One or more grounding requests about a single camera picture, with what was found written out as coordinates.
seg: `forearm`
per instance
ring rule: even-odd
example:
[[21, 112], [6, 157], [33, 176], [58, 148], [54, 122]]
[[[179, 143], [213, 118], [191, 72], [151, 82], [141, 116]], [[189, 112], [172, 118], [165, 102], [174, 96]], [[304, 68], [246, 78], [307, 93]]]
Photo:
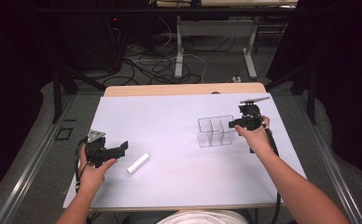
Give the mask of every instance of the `forearm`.
[[298, 223], [347, 223], [341, 210], [310, 181], [272, 153], [259, 150], [257, 156]]
[[56, 223], [86, 223], [94, 195], [79, 192]]

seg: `finger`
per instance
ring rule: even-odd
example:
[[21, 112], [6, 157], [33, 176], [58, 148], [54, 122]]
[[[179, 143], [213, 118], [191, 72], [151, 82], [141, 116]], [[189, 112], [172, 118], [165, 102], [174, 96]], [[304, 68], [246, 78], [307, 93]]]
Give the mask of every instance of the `finger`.
[[262, 118], [263, 118], [263, 121], [269, 126], [271, 123], [271, 120], [266, 116], [262, 116]]
[[243, 137], [246, 137], [247, 135], [248, 135], [248, 132], [247, 132], [247, 130], [246, 129], [244, 129], [244, 128], [242, 128], [240, 125], [235, 125], [234, 126], [234, 129], [236, 130], [236, 132], [239, 134], [239, 135], [241, 135], [241, 136], [243, 136]]
[[103, 163], [102, 166], [100, 166], [98, 169], [105, 174], [105, 172], [112, 166], [114, 163], [117, 162], [115, 159], [111, 159], [109, 161], [106, 161]]
[[86, 163], [88, 163], [88, 160], [86, 159], [86, 145], [83, 144], [79, 153], [79, 159], [81, 161], [80, 165], [85, 166]]

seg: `white paper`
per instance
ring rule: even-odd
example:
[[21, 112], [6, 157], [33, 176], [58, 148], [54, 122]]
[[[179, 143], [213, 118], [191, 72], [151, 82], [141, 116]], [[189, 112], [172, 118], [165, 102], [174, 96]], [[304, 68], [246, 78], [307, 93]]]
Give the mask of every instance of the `white paper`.
[[[129, 141], [126, 156], [108, 170], [91, 208], [218, 207], [275, 203], [276, 188], [241, 136], [220, 147], [200, 148], [198, 119], [240, 118], [242, 100], [268, 93], [103, 97], [91, 128], [106, 133], [107, 148]], [[280, 157], [305, 176], [274, 101], [258, 102], [271, 119]], [[142, 154], [155, 160], [130, 175], [127, 167]], [[69, 190], [67, 207], [75, 192]]]

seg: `clear plastic container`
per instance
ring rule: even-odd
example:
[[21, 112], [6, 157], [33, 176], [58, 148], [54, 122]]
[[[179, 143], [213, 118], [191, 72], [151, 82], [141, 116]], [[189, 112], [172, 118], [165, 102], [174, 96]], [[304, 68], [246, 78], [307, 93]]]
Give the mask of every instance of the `clear plastic container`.
[[234, 121], [232, 115], [198, 119], [198, 139], [200, 147], [217, 147], [232, 144], [235, 135], [229, 122]]

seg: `desk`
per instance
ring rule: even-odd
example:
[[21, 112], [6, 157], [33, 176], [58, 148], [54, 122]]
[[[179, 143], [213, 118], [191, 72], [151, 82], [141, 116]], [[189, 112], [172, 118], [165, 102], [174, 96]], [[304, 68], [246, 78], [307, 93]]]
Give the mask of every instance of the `desk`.
[[[221, 94], [210, 94], [213, 91]], [[200, 148], [197, 142], [199, 118], [238, 118], [241, 100], [263, 95], [269, 94], [258, 83], [108, 88], [91, 128], [106, 133], [106, 147], [128, 140], [129, 148], [126, 156], [108, 170], [91, 211], [231, 209], [275, 204], [276, 188], [237, 133], [227, 146]], [[280, 156], [305, 176], [273, 100], [257, 105], [271, 118]], [[130, 175], [126, 168], [144, 153], [151, 156], [150, 160]], [[74, 186], [75, 179], [63, 207], [74, 198]]]
[[[202, 7], [265, 7], [295, 5], [298, 0], [202, 0]], [[189, 7], [190, 3], [179, 3], [157, 1], [158, 7]], [[184, 49], [182, 48], [183, 35], [239, 35], [249, 36], [247, 48], [243, 49], [243, 56], [247, 66], [248, 75], [252, 79], [257, 78], [257, 72], [251, 51], [257, 35], [259, 17], [254, 17], [252, 21], [181, 21], [177, 17], [177, 58], [175, 65], [176, 77], [182, 76], [182, 62]]]

